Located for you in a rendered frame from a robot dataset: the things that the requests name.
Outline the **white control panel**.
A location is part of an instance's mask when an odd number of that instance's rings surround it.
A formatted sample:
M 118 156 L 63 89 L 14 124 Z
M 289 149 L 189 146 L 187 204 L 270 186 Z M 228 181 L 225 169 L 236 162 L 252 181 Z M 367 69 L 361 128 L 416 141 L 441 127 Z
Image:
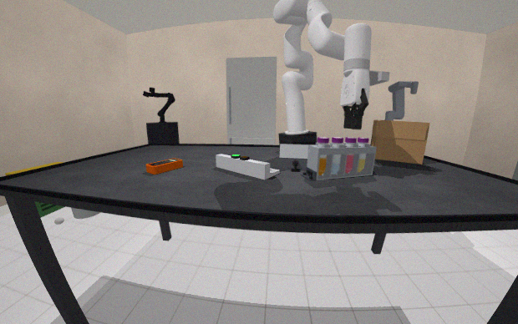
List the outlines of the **white control panel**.
M 294 172 L 306 169 L 307 152 L 308 144 L 280 144 L 279 168 L 288 168 Z

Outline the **brown cardboard box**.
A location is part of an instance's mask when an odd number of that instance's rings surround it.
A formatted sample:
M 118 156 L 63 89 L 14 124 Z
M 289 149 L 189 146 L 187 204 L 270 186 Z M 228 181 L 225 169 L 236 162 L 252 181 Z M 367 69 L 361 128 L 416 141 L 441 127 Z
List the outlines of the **brown cardboard box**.
M 371 146 L 377 147 L 375 159 L 423 164 L 429 124 L 374 120 Z

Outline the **orange pocket multimeter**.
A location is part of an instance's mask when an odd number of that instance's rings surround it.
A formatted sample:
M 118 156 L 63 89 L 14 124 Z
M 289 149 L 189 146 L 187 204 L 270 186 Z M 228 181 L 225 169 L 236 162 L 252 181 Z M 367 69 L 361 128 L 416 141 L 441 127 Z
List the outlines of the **orange pocket multimeter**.
M 146 171 L 157 175 L 166 171 L 175 170 L 183 167 L 182 159 L 167 159 L 146 165 Z

